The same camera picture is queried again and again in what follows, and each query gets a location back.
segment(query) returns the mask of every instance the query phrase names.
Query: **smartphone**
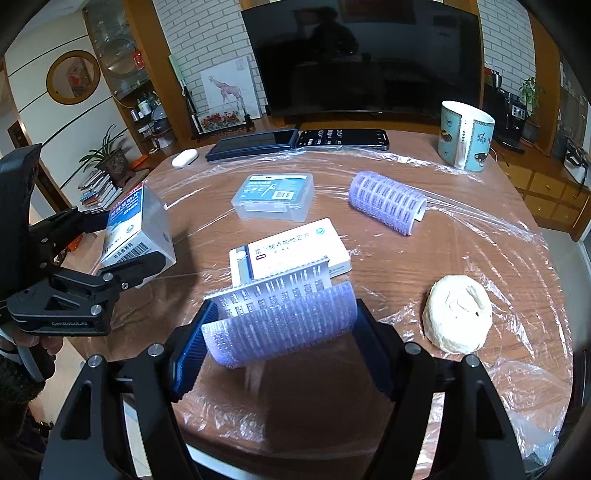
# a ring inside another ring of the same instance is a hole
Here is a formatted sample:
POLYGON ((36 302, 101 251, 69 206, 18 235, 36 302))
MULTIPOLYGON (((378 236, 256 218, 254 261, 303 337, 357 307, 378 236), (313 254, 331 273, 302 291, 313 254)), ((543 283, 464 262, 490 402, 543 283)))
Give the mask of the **smartphone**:
POLYGON ((338 147, 341 145, 387 150, 390 147, 390 141, 386 132, 378 128, 339 128, 305 130, 297 142, 298 147, 338 147))
POLYGON ((224 138, 215 144, 205 158, 207 161, 215 161, 290 150, 296 147, 297 134, 295 128, 290 128, 224 138))

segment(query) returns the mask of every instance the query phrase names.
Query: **white box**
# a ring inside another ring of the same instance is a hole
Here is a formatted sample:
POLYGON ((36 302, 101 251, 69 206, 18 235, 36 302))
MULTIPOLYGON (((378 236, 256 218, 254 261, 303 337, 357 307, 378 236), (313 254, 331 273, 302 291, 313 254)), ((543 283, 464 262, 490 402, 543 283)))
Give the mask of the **white box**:
POLYGON ((142 182, 109 213, 101 262, 107 267, 150 252, 162 253, 166 264, 138 288, 177 262, 164 205, 142 182))
POLYGON ((236 287, 292 268, 329 258, 330 277, 351 270, 351 257, 329 218, 230 250, 236 287))

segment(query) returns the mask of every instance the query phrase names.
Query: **purple hair roller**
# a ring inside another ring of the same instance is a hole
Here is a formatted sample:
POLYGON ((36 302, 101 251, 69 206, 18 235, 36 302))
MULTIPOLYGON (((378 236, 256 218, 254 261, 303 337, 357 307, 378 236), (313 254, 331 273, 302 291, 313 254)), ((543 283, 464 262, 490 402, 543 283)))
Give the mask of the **purple hair roller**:
POLYGON ((423 220, 427 197, 403 183, 374 171, 360 171, 349 187, 349 202, 403 235, 410 235, 415 220, 423 220))

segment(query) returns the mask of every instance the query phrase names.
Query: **clear plastic box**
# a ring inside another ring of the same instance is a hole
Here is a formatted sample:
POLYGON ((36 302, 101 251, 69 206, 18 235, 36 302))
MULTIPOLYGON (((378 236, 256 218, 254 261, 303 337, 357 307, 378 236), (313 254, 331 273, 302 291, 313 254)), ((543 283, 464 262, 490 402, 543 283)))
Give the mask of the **clear plastic box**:
POLYGON ((304 222, 314 199, 310 173, 250 175, 234 195, 238 216, 304 222))

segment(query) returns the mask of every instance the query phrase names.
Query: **person's hand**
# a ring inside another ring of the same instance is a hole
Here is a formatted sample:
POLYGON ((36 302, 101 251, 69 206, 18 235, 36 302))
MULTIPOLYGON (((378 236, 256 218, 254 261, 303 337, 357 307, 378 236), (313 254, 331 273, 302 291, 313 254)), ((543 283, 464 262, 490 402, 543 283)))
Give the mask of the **person's hand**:
MULTIPOLYGON (((47 350, 49 355, 55 355, 61 350, 61 347, 64 346, 63 337, 38 337, 35 335, 29 335, 19 328, 14 328, 11 333, 12 339, 17 345, 27 346, 30 348, 40 343, 41 346, 47 350)), ((0 336, 0 348, 10 351, 14 348, 14 346, 11 342, 0 336)))

